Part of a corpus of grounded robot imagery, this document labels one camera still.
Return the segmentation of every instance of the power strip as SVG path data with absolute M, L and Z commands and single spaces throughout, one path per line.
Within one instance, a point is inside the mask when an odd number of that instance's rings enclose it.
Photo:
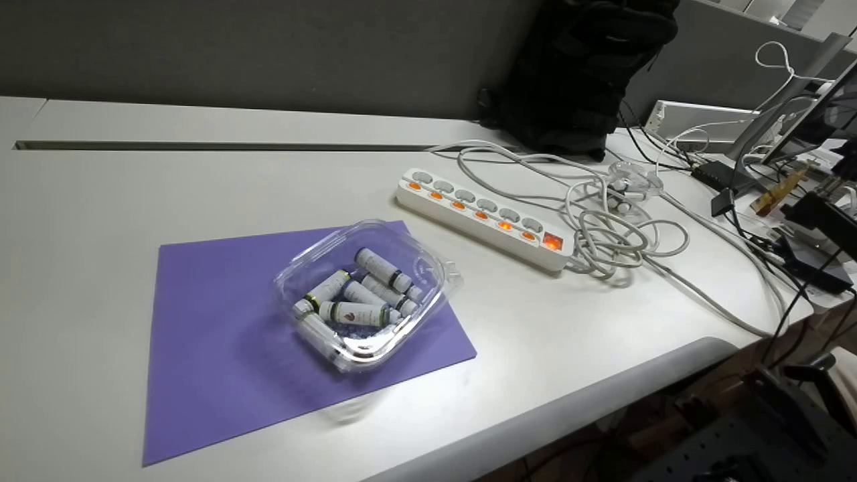
M 421 169 L 403 171 L 396 200 L 548 274 L 561 274 L 573 254 L 573 238 L 554 226 Z

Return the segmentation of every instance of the plastic container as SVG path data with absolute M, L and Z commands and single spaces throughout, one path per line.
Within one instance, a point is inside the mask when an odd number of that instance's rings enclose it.
M 368 275 L 367 252 L 379 254 L 396 270 L 402 270 L 394 281 L 383 279 L 383 263 L 375 266 L 375 275 L 387 289 L 399 289 L 399 294 L 409 303 L 376 299 L 383 303 L 383 322 L 371 323 L 343 323 L 347 322 L 347 303 L 343 297 L 338 270 L 344 270 L 347 281 L 360 281 Z M 343 230 L 323 235 L 319 244 L 299 252 L 279 275 L 275 289 L 283 299 L 283 315 L 293 327 L 293 333 L 331 368 L 340 373 L 364 373 L 387 362 L 427 318 L 437 303 L 441 299 L 446 287 L 446 263 L 430 254 L 423 244 L 418 244 L 402 223 L 359 223 Z M 335 313 L 331 303 L 344 306 L 344 315 Z

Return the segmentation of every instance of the table surface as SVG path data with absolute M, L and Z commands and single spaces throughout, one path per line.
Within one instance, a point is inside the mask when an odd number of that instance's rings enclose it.
M 757 339 L 651 270 L 629 289 L 548 279 L 399 208 L 390 193 L 411 167 L 471 184 L 427 153 L 13 151 L 471 137 L 493 135 L 463 121 L 0 98 L 0 480 L 471 480 Z M 483 173 L 548 188 L 516 169 Z M 706 188 L 664 181 L 706 208 Z M 668 268 L 773 329 L 779 306 L 738 252 L 664 200 L 644 208 L 690 232 Z M 475 360 L 142 469 L 157 246 L 368 216 L 403 219 L 457 268 L 450 303 Z

